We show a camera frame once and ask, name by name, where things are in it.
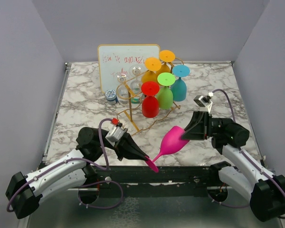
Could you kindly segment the red wine glass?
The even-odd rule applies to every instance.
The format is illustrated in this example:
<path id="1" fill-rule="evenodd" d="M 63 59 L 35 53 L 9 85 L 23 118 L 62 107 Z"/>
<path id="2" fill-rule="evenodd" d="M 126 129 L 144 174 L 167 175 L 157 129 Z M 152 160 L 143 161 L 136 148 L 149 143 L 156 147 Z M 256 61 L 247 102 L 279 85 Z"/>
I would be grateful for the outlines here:
<path id="1" fill-rule="evenodd" d="M 160 90 L 156 82 L 148 81 L 141 87 L 142 93 L 146 96 L 142 102 L 142 114 L 147 118 L 154 118 L 159 113 L 159 102 L 155 97 Z"/>

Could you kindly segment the pink wine glass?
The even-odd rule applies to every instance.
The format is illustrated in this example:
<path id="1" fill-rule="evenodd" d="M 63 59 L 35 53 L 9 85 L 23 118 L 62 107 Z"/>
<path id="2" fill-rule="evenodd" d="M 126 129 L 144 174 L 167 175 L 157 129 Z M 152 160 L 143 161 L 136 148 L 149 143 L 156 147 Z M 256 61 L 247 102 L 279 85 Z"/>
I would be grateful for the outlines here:
<path id="1" fill-rule="evenodd" d="M 161 156 L 170 155 L 180 151 L 186 144 L 189 143 L 189 140 L 182 139 L 182 135 L 185 133 L 184 129 L 179 126 L 172 127 L 163 137 L 160 146 L 160 152 L 157 156 L 151 160 L 149 157 L 145 156 L 147 159 L 145 163 L 155 172 L 159 172 L 159 168 L 155 165 L 155 161 L 158 160 Z"/>

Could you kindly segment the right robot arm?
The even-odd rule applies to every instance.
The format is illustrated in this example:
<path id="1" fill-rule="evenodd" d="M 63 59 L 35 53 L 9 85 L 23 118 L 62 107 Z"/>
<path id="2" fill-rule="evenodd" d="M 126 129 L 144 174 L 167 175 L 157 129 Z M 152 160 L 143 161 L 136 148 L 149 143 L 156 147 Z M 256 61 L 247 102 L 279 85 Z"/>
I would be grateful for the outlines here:
<path id="1" fill-rule="evenodd" d="M 184 140 L 211 139 L 212 147 L 235 165 L 210 172 L 212 185 L 231 186 L 249 202 L 253 214 L 262 222 L 285 219 L 285 176 L 267 170 L 242 149 L 250 136 L 248 129 L 230 118 L 195 111 L 184 131 Z"/>

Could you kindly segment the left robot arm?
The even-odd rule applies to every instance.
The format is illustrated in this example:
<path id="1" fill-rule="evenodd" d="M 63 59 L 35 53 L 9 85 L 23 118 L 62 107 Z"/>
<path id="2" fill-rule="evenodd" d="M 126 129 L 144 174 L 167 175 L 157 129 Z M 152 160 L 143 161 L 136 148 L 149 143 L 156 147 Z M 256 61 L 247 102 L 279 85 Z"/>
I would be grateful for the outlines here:
<path id="1" fill-rule="evenodd" d="M 45 200 L 74 187 L 100 188 L 102 184 L 114 184 L 121 189 L 120 183 L 101 177 L 102 171 L 111 170 L 106 148 L 113 150 L 120 161 L 150 161 L 127 130 L 119 126 L 111 131 L 83 127 L 76 142 L 76 148 L 56 162 L 26 175 L 18 172 L 11 177 L 5 193 L 7 212 L 15 213 L 18 219 L 25 218 Z"/>

